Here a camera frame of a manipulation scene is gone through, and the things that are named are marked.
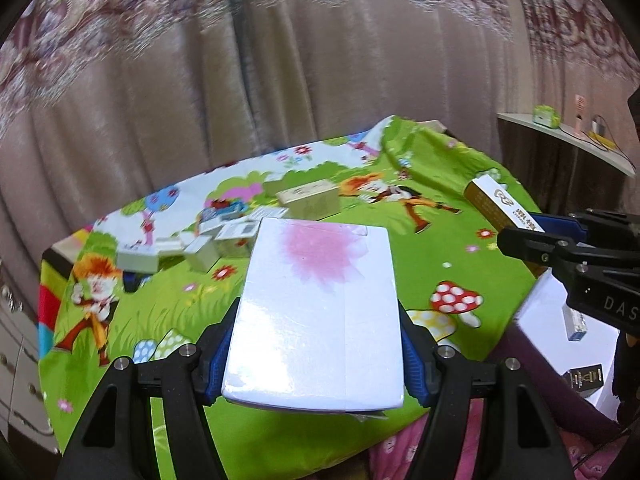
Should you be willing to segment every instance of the yellow mushroom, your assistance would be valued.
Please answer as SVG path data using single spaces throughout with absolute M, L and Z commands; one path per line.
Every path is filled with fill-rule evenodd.
M 449 337 L 456 331 L 456 321 L 437 310 L 407 310 L 411 321 L 425 327 L 436 341 Z

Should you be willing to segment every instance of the gold logo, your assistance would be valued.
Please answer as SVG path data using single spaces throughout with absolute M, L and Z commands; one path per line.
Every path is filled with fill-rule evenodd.
M 504 194 L 504 191 L 503 191 L 503 190 L 501 190 L 501 189 L 497 189 L 497 190 L 495 191 L 495 193 L 494 193 L 494 196 L 495 196 L 496 198 L 499 198 L 499 199 L 500 199 L 500 202 L 502 202 L 504 205 L 513 205 L 513 204 L 514 204 L 513 200 L 511 200 L 511 198 L 509 198 L 508 196 L 506 196 L 506 195 Z

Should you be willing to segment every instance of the blue gripper pad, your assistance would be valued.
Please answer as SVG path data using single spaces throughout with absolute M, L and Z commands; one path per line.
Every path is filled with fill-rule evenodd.
M 587 231 L 574 218 L 529 213 L 545 233 L 571 238 L 574 242 L 585 242 Z
M 222 378 L 225 374 L 226 357 L 229 354 L 231 332 L 231 328 L 226 330 L 225 336 L 222 338 L 216 354 L 211 359 L 211 365 L 209 367 L 209 384 L 205 391 L 205 396 L 211 403 L 213 403 L 222 394 Z
M 415 397 L 422 407 L 428 408 L 432 405 L 434 399 L 427 389 L 424 364 L 415 350 L 414 344 L 402 327 L 400 327 L 400 335 L 402 339 L 402 359 L 404 361 L 404 386 L 409 395 Z

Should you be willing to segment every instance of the pink fabric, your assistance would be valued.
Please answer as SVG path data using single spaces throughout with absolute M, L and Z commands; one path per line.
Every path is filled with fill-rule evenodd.
M 404 479 L 411 460 L 414 458 L 428 416 L 428 414 L 423 416 L 398 434 L 369 449 L 371 480 Z M 472 400 L 456 480 L 471 480 L 478 452 L 481 423 L 482 400 Z M 560 433 L 572 464 L 575 465 L 580 457 L 593 450 L 593 445 L 583 437 L 563 430 L 560 430 Z M 575 472 L 575 478 L 577 480 L 599 480 L 602 478 L 625 442 L 626 438 L 621 438 L 596 453 L 578 468 Z

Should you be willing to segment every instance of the red mushroom with white dots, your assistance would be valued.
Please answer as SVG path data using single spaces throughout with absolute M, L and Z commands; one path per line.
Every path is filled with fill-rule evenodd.
M 478 328 L 482 321 L 472 311 L 482 305 L 484 298 L 474 290 L 465 289 L 454 282 L 440 282 L 429 302 L 433 310 L 443 314 L 458 314 L 460 321 Z

